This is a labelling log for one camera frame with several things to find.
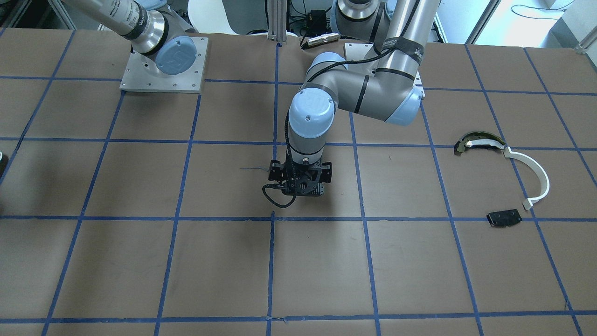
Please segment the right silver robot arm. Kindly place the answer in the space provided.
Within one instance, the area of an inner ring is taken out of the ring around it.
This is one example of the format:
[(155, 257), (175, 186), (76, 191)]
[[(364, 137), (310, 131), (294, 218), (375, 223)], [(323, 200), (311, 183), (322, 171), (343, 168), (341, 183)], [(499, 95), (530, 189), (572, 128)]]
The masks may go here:
[(197, 49), (188, 36), (194, 28), (166, 0), (67, 0), (71, 7), (131, 41), (137, 53), (167, 75), (185, 72)]

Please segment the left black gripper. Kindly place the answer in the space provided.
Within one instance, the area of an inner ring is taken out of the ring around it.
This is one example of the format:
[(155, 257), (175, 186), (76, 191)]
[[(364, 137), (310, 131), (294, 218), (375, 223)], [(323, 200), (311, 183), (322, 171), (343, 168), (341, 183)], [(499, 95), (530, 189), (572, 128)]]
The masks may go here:
[(323, 183), (330, 183), (332, 176), (331, 162), (319, 159), (313, 164), (298, 164), (292, 159), (281, 163), (271, 160), (269, 181), (277, 181), (274, 189), (282, 191), (286, 196), (321, 196), (324, 193)]

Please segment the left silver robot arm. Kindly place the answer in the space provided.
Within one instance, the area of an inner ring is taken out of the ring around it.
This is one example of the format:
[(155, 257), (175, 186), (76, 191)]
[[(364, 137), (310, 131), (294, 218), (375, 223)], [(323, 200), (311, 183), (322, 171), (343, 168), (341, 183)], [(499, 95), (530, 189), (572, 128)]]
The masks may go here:
[(286, 196), (320, 196), (331, 181), (323, 162), (326, 134), (338, 109), (406, 126), (423, 98), (414, 82), (438, 0), (336, 0), (330, 24), (371, 43), (365, 59), (317, 55), (285, 118), (285, 162), (271, 161), (269, 184)]

